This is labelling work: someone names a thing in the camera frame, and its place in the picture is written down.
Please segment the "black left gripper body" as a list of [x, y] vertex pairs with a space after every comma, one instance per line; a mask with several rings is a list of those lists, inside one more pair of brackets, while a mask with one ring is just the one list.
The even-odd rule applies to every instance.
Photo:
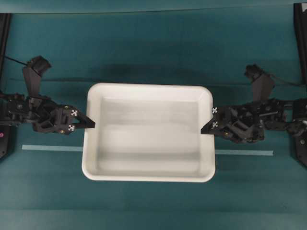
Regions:
[[34, 122], [32, 128], [39, 133], [69, 135], [75, 130], [73, 120], [77, 109], [70, 105], [57, 104], [49, 98], [29, 98], [30, 112]]

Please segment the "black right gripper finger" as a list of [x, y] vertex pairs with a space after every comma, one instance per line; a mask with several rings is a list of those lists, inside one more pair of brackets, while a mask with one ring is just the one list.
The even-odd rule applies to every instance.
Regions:
[[220, 108], [219, 107], [213, 107], [212, 108], [212, 115], [213, 115], [213, 117], [218, 117], [219, 112], [220, 112]]
[[218, 131], [218, 121], [212, 118], [201, 128], [202, 135], [215, 135]]

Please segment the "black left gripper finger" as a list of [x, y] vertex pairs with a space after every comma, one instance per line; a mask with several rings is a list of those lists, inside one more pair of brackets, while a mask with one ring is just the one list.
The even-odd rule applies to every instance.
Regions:
[[95, 128], [95, 122], [77, 109], [71, 110], [72, 124], [83, 123], [87, 128]]
[[76, 124], [69, 124], [68, 131], [75, 131], [76, 129], [86, 129], [86, 124], [83, 123], [76, 123]]

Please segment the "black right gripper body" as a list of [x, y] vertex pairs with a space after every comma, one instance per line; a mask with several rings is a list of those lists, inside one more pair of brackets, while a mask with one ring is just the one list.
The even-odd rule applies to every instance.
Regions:
[[219, 136], [234, 143], [255, 143], [264, 140], [259, 103], [218, 107]]

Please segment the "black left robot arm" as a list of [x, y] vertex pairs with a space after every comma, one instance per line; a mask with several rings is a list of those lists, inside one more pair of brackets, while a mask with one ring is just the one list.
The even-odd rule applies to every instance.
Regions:
[[4, 101], [0, 111], [2, 126], [30, 123], [33, 131], [69, 135], [77, 129], [95, 128], [95, 122], [72, 105], [57, 104], [46, 96], [0, 94]]

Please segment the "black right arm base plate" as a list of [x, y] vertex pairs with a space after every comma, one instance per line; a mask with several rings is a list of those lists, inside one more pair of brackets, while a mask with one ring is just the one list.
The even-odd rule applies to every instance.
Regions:
[[[301, 86], [307, 90], [307, 1], [294, 3], [294, 29], [299, 53]], [[307, 129], [295, 138], [295, 156], [299, 163], [307, 167]]]

